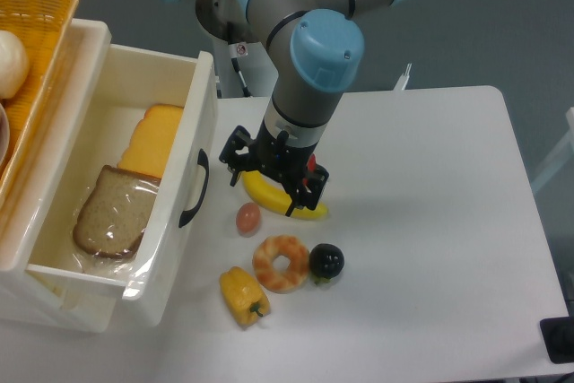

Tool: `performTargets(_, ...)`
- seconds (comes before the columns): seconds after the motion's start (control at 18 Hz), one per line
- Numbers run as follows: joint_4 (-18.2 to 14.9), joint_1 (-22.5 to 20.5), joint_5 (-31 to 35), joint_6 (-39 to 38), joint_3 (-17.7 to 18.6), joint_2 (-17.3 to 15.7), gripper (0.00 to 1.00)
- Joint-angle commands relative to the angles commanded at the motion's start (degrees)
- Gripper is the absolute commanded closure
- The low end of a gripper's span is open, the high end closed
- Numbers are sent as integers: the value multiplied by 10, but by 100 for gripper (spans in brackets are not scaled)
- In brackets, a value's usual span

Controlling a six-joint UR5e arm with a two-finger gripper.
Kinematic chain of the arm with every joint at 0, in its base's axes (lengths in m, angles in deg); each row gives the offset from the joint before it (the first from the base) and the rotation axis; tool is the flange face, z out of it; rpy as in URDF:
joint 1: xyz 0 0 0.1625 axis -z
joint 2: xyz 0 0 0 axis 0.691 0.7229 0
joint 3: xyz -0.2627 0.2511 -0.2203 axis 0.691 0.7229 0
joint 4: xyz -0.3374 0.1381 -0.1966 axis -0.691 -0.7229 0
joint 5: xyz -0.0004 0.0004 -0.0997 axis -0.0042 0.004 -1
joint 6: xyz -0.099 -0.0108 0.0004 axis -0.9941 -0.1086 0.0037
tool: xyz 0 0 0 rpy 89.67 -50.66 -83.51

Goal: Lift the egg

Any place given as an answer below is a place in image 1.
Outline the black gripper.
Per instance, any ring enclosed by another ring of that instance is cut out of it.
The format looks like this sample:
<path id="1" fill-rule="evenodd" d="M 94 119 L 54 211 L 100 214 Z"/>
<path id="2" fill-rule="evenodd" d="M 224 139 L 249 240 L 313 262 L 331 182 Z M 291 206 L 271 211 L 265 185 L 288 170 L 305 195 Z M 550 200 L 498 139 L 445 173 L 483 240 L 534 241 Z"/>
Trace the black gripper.
<path id="1" fill-rule="evenodd" d="M 307 168 L 308 161 L 317 147 L 288 145 L 287 134 L 273 137 L 265 127 L 253 139 L 244 126 L 236 126 L 228 137 L 219 156 L 227 166 L 230 186 L 235 187 L 243 172 L 259 171 L 265 176 L 293 186 L 288 195 L 291 203 L 285 212 L 292 216 L 295 210 L 316 211 L 321 204 L 324 188 L 329 179 L 328 171 L 321 165 Z"/>

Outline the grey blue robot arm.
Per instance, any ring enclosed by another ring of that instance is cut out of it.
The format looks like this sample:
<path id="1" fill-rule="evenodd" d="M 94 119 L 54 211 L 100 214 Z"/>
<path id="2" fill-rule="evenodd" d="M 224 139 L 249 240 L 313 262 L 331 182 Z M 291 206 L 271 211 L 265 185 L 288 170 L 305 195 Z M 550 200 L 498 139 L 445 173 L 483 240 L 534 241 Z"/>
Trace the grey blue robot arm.
<path id="1" fill-rule="evenodd" d="M 360 68 L 359 13 L 404 0 L 236 0 L 278 73 L 256 136 L 237 127 L 220 159 L 234 178 L 250 171 L 282 185 L 284 213 L 315 209 L 327 170 L 310 159 Z"/>

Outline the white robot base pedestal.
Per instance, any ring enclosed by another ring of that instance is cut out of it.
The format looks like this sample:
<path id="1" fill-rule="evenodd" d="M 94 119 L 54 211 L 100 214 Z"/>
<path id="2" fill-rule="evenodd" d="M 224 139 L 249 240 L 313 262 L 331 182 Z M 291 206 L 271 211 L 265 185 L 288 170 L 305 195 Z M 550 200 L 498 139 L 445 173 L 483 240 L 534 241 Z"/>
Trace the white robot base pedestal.
<path id="1" fill-rule="evenodd" d="M 278 73 L 237 0 L 196 0 L 196 18 L 212 42 L 221 97 L 269 97 Z"/>

